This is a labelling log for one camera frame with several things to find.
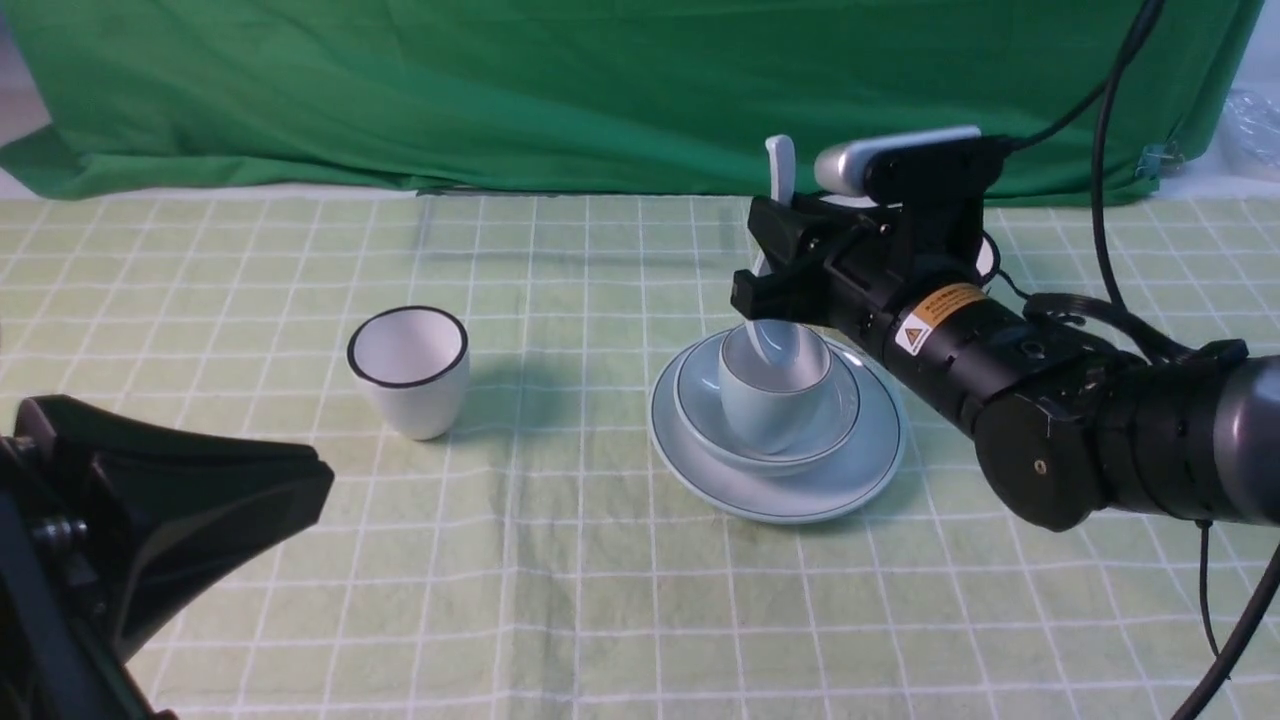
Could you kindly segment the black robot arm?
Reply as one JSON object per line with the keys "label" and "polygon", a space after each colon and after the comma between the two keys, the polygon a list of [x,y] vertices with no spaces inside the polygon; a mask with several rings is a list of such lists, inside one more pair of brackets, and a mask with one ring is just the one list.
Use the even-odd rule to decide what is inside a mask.
{"label": "black robot arm", "polygon": [[975,127],[833,146],[817,193],[788,136],[748,228],[769,273],[739,272],[749,320],[837,331],[975,446],[1024,521],[1068,530],[1119,509],[1184,521],[1279,519],[1277,359],[1190,350],[1097,299],[984,291],[984,196],[1014,142]]}

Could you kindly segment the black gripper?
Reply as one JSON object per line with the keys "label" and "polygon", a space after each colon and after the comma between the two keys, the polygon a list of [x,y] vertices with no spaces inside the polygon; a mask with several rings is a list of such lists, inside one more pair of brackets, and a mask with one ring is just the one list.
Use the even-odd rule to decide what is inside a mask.
{"label": "black gripper", "polygon": [[[861,231],[869,249],[833,263],[878,313],[897,313],[927,281],[979,284],[975,261],[984,229],[986,191],[1011,152],[1005,135],[883,135],[820,151],[813,174],[828,193],[869,199]],[[788,204],[754,196],[748,231],[771,260],[790,263],[851,225],[851,208],[818,193]],[[733,273],[730,304],[745,320],[831,327],[829,275],[823,263],[795,263],[767,275]]]}

